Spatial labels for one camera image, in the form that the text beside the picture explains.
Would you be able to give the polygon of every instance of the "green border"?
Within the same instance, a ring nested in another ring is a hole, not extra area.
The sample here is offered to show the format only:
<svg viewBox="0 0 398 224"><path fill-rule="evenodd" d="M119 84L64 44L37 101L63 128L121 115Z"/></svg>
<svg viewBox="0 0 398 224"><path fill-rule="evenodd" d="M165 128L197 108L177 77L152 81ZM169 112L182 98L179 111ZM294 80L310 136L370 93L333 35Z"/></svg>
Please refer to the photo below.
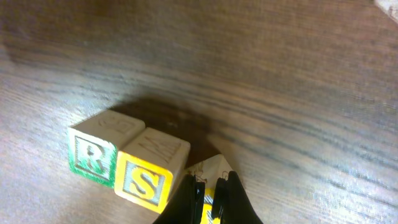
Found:
<svg viewBox="0 0 398 224"><path fill-rule="evenodd" d="M91 174L85 170L79 169L77 167L75 167L75 136L78 136L80 138L83 139L87 139L89 141L93 141L95 143L100 142L100 145L107 145L107 147L109 147L114 153L111 156L111 161L113 161L109 167L109 180L104 180L101 177L98 177L94 174ZM110 142L104 141L102 139L96 138L94 136L90 136L88 134L79 132L75 129L72 128L68 128L68 137L69 137L69 150L68 150L68 154L69 154L69 168L72 172L76 173L76 174L80 174L83 177L86 177L87 179L90 180L94 180L95 182L105 185L109 188L114 188L114 180L115 180L115 172L116 172L116 157L118 154L118 149L116 148L116 146Z"/></svg>

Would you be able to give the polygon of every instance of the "tabletop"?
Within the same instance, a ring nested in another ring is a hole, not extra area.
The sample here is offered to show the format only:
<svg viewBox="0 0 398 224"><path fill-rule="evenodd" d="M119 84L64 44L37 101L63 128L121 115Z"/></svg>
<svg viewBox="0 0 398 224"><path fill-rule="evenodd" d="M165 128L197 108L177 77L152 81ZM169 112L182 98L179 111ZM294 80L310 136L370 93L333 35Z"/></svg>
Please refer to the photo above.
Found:
<svg viewBox="0 0 398 224"><path fill-rule="evenodd" d="M397 59L369 0L1 0L2 223L156 219L69 170L105 109L222 153L264 223L397 223Z"/></svg>

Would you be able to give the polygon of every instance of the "toy block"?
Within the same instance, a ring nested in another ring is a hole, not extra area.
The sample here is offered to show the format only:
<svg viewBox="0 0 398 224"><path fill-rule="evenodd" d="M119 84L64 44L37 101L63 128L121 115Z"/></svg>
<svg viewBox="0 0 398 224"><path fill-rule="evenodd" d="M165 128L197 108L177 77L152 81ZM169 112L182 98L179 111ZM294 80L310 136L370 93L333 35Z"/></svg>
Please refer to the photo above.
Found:
<svg viewBox="0 0 398 224"><path fill-rule="evenodd" d="M195 175L197 181L204 182L206 184L201 224L220 224L219 218L211 218L214 192L218 178L221 177L227 180L228 174L231 170L231 166L221 154L213 156L205 161L201 161L185 170L186 173Z"/></svg>
<svg viewBox="0 0 398 224"><path fill-rule="evenodd" d="M398 22L398 0L375 0L375 3L392 20Z"/></svg>
<svg viewBox="0 0 398 224"><path fill-rule="evenodd" d="M189 150L189 142L147 128L118 152L115 193L161 213Z"/></svg>
<svg viewBox="0 0 398 224"><path fill-rule="evenodd" d="M118 149L144 129L143 121L111 110L69 127L70 170L113 188Z"/></svg>

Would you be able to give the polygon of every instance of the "green painted block face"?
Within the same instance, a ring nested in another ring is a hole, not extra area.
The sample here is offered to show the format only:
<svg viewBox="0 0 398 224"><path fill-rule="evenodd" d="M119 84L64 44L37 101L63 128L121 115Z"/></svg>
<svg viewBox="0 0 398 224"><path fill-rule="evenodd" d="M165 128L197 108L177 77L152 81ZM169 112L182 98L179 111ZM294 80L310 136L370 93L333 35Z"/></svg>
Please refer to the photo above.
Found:
<svg viewBox="0 0 398 224"><path fill-rule="evenodd" d="M113 188L118 153L116 147L73 128L68 129L68 135L70 170Z"/></svg>

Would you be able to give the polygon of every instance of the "block with yellow letter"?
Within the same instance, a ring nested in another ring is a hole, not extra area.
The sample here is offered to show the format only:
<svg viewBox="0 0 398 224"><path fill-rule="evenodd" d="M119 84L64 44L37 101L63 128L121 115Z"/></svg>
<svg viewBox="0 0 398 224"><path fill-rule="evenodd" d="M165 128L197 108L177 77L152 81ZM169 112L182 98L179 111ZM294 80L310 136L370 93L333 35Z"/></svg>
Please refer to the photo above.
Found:
<svg viewBox="0 0 398 224"><path fill-rule="evenodd" d="M70 170L113 188L118 149L144 129L143 121L110 110L70 127Z"/></svg>
<svg viewBox="0 0 398 224"><path fill-rule="evenodd" d="M214 191L218 178L228 179L228 173L231 170L231 166L221 154L199 162L186 170L186 173L195 175L197 181L206 184L201 224L220 224L220 219L216 218L213 220L211 218Z"/></svg>
<svg viewBox="0 0 398 224"><path fill-rule="evenodd" d="M189 150L189 142L147 128L118 152L115 193L161 213Z"/></svg>

